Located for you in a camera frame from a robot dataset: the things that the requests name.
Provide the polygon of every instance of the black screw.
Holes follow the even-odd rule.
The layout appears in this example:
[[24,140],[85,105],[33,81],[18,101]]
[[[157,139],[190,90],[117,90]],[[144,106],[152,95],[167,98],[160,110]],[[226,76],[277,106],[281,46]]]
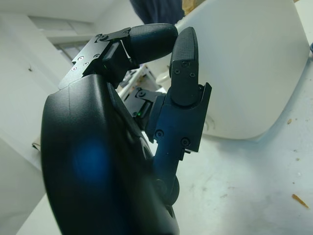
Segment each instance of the black screw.
[[190,140],[188,138],[182,138],[180,143],[183,147],[187,147],[190,145]]
[[164,132],[162,131],[162,130],[157,130],[156,131],[156,137],[157,138],[161,138],[161,137],[163,137],[164,136]]
[[104,41],[104,40],[106,40],[108,38],[108,35],[102,35],[100,38],[99,38],[99,40],[100,41]]
[[146,95],[146,93],[144,91],[139,91],[138,95],[139,95],[139,97],[144,97]]
[[190,65],[190,63],[187,62],[187,61],[183,61],[182,64],[181,64],[181,66],[182,66],[183,68],[186,68],[186,67],[188,67],[189,65]]

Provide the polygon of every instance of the wood shaving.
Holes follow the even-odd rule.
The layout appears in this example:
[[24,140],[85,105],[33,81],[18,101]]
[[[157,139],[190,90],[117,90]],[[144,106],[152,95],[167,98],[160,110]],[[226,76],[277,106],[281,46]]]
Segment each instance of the wood shaving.
[[298,201],[301,205],[305,206],[306,208],[309,208],[307,204],[304,203],[297,195],[293,194],[292,198],[296,201]]

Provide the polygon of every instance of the white wall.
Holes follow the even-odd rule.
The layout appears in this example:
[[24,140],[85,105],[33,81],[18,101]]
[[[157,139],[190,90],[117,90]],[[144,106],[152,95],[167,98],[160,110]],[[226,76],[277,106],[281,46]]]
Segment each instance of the white wall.
[[0,138],[0,234],[15,235],[44,193],[41,172]]
[[114,0],[105,12],[94,22],[98,33],[112,33],[143,22],[134,12],[129,0]]
[[0,55],[0,138],[39,167],[31,143],[70,65],[25,15],[0,14]]

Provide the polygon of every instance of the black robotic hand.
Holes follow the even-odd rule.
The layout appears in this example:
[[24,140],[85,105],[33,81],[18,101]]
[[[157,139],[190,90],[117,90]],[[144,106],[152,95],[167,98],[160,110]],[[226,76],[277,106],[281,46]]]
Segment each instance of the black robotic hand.
[[[136,90],[126,108],[115,91],[126,71],[172,50],[168,93]],[[176,169],[198,151],[211,92],[198,85],[193,28],[178,38],[170,24],[97,35],[73,63],[42,121],[44,182],[62,234],[179,234]],[[140,118],[128,111],[136,102]],[[140,129],[157,140],[155,156]]]

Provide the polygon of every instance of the screw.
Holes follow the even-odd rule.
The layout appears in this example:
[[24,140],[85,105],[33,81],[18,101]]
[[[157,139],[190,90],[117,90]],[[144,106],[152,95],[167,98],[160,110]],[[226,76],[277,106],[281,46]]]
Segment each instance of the screw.
[[155,186],[156,186],[158,192],[161,193],[161,195],[165,195],[166,194],[167,187],[166,187],[166,184],[165,184],[165,182],[163,180],[157,179],[156,183],[155,183]]
[[157,138],[161,138],[161,137],[163,137],[164,136],[164,132],[162,131],[162,130],[157,130],[156,131],[156,137]]
[[188,67],[189,65],[190,65],[190,63],[187,62],[187,61],[183,61],[182,64],[181,64],[181,66],[182,66],[183,68],[186,68],[186,67]]
[[183,147],[187,147],[190,145],[190,140],[188,138],[182,138],[180,143]]
[[100,38],[99,38],[99,40],[100,41],[104,41],[104,40],[106,40],[108,38],[108,35],[102,35]]
[[144,91],[139,91],[138,95],[139,95],[139,97],[144,97],[146,95],[146,93]]

